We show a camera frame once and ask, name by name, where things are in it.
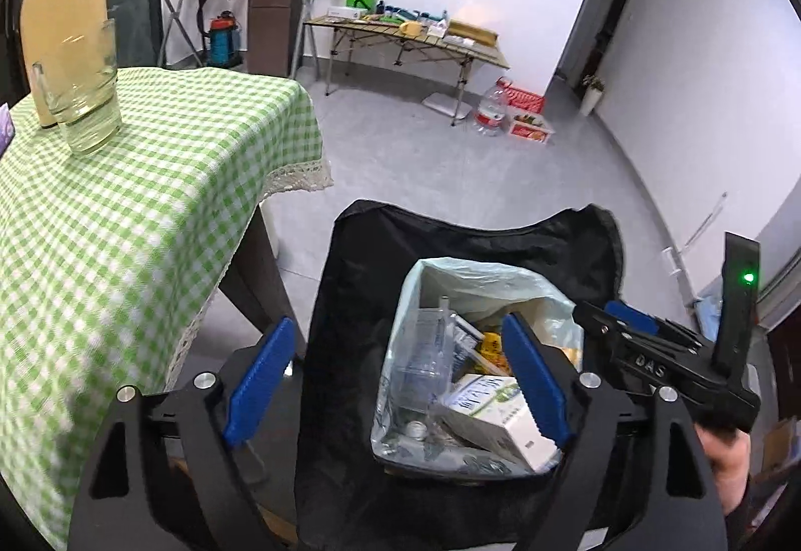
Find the silver screw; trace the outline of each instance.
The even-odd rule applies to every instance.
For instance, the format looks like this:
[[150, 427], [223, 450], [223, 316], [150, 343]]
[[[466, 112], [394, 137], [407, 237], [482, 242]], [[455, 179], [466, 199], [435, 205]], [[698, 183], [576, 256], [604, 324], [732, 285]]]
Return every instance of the silver screw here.
[[578, 378], [585, 388], [598, 388], [601, 385], [601, 378], [594, 372], [582, 372], [582, 376]]
[[133, 386], [123, 386], [117, 391], [117, 399], [120, 402], [130, 402], [136, 397], [136, 389]]
[[192, 383], [195, 384], [195, 388], [205, 389], [214, 386], [216, 381], [217, 378], [213, 372], [201, 372], [199, 375], [195, 375], [195, 381]]
[[666, 402], [675, 402], [678, 399], [678, 393], [672, 386], [662, 386], [662, 388], [659, 389], [659, 397]]

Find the green checkered tablecloth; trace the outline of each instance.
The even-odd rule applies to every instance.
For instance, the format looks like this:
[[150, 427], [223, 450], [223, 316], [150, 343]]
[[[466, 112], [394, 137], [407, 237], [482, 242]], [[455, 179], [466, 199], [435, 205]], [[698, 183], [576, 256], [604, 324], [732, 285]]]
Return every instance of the green checkered tablecloth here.
[[330, 183], [295, 81], [132, 68], [118, 92], [123, 129], [95, 155], [28, 96], [0, 160], [0, 473], [56, 549], [117, 388], [175, 380], [263, 196]]

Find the plastic bag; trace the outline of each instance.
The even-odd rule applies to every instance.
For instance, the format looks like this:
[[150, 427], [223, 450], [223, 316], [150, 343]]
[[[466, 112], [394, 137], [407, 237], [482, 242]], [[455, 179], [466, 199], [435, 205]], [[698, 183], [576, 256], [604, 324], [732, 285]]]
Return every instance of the plastic bag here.
[[[378, 398], [375, 403], [370, 442], [374, 455], [382, 462], [458, 480], [508, 479], [550, 471], [561, 457], [531, 470], [475, 447], [466, 447], [437, 422], [423, 415], [416, 417], [396, 407], [393, 390], [397, 386], [396, 366], [409, 357], [409, 332], [422, 310], [433, 310], [441, 297], [450, 309], [479, 329], [500, 324], [510, 311], [519, 311], [535, 334], [548, 345], [562, 348], [577, 367], [581, 363], [584, 332], [572, 317], [574, 303], [542, 275], [507, 264], [438, 257], [422, 259], [406, 276], [389, 345], [383, 361]], [[425, 420], [427, 435], [418, 433]]]

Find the plastic bottle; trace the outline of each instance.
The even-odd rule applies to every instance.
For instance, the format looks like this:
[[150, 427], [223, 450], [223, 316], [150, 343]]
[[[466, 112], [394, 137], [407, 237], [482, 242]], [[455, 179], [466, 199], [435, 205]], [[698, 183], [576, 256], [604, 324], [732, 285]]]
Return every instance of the plastic bottle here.
[[509, 108], [509, 98], [506, 96], [509, 85], [508, 79], [500, 77], [482, 96], [482, 101], [474, 111], [474, 126], [483, 135], [497, 135], [503, 130]]

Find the paper box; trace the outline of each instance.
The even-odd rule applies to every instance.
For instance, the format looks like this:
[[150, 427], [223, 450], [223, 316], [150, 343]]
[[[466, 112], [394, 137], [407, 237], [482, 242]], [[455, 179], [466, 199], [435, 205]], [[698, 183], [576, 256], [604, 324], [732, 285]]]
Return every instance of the paper box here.
[[542, 115], [513, 107], [510, 107], [509, 113], [512, 117], [510, 135], [545, 144], [554, 134], [554, 129]]
[[514, 377], [465, 375], [442, 403], [443, 421], [476, 446], [538, 472], [558, 462], [556, 444], [537, 429]]
[[361, 20], [367, 13], [363, 8], [328, 7], [328, 17], [342, 18], [343, 20]]

